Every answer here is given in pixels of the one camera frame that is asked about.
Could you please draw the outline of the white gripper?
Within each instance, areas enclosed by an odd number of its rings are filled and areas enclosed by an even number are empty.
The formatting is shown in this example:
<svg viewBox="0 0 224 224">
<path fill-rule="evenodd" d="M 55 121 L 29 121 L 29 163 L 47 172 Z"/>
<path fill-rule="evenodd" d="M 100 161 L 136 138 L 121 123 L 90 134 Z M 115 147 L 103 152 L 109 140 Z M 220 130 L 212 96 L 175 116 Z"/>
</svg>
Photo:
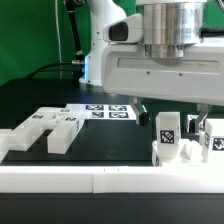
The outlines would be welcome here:
<svg viewBox="0 0 224 224">
<path fill-rule="evenodd" d="M 154 59 L 141 45 L 111 44 L 102 54 L 101 77 L 106 92 L 135 96 L 129 104 L 140 126 L 150 116 L 138 97 L 204 103 L 188 123 L 188 132 L 199 134 L 211 105 L 224 106 L 224 47 L 204 42 L 187 47 L 180 59 Z"/>
</svg>

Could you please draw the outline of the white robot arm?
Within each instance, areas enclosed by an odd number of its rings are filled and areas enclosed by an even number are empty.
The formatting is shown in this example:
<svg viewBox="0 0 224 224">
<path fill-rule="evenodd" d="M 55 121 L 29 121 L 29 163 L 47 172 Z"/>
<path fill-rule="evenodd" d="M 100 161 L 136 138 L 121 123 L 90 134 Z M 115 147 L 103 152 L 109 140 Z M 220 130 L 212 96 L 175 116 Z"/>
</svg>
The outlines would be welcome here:
<svg viewBox="0 0 224 224">
<path fill-rule="evenodd" d="M 136 0 L 128 16 L 113 0 L 82 0 L 92 49 L 84 82 L 127 95 L 143 126 L 143 98 L 224 106 L 224 31 L 203 26 L 207 0 Z"/>
</svg>

